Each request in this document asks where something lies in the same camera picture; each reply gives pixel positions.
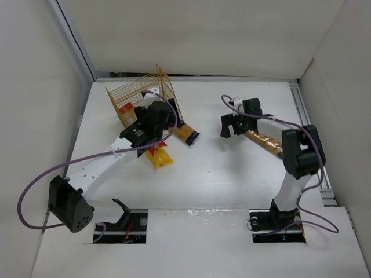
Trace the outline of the blue patterned spaghetti bag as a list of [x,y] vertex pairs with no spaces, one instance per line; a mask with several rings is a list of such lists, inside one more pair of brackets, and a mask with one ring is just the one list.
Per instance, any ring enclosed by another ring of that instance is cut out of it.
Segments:
[[269,153],[275,155],[276,157],[283,159],[283,147],[282,143],[263,134],[249,130],[246,132],[247,138],[263,147]]

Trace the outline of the yellow spaghetti bag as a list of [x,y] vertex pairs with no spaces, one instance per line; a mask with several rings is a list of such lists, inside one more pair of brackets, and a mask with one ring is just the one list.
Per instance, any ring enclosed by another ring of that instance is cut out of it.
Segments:
[[173,159],[168,155],[168,153],[165,150],[165,147],[167,146],[168,145],[165,142],[162,142],[145,151],[145,155],[153,164],[154,169],[158,170],[160,167],[174,163]]

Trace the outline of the red white spaghetti bag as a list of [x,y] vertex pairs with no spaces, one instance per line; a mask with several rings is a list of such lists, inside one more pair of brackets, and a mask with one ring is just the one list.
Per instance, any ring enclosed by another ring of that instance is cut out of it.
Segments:
[[119,109],[119,118],[125,129],[128,129],[137,121],[137,116],[134,111],[135,107],[131,102],[128,102]]

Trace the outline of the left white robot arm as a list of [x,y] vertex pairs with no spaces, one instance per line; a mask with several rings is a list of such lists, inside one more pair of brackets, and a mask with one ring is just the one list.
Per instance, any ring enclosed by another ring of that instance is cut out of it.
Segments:
[[163,141],[163,132],[180,121],[174,99],[154,100],[134,109],[138,120],[122,131],[106,153],[97,154],[82,170],[49,185],[50,212],[72,233],[80,232],[93,219],[88,199],[119,169]]

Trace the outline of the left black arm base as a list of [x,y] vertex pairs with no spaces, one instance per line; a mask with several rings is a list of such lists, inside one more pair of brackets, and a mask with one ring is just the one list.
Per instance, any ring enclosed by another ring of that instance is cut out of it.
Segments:
[[105,222],[95,224],[93,244],[146,244],[148,210],[132,210],[123,225]]

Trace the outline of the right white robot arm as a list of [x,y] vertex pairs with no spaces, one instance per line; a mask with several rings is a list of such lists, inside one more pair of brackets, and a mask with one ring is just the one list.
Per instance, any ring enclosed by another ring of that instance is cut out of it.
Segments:
[[278,232],[300,225],[300,200],[310,190],[308,182],[317,173],[323,173],[326,156],[317,128],[301,126],[264,114],[258,98],[241,100],[223,96],[222,101],[232,110],[222,116],[221,136],[230,137],[230,131],[240,135],[248,131],[268,136],[282,145],[285,176],[277,195],[272,199],[263,223],[254,230]]

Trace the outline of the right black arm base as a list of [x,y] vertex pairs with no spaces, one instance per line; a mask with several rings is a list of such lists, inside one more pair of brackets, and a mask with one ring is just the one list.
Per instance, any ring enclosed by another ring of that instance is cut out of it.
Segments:
[[289,214],[269,209],[250,209],[246,224],[252,231],[253,243],[306,243],[298,210]]

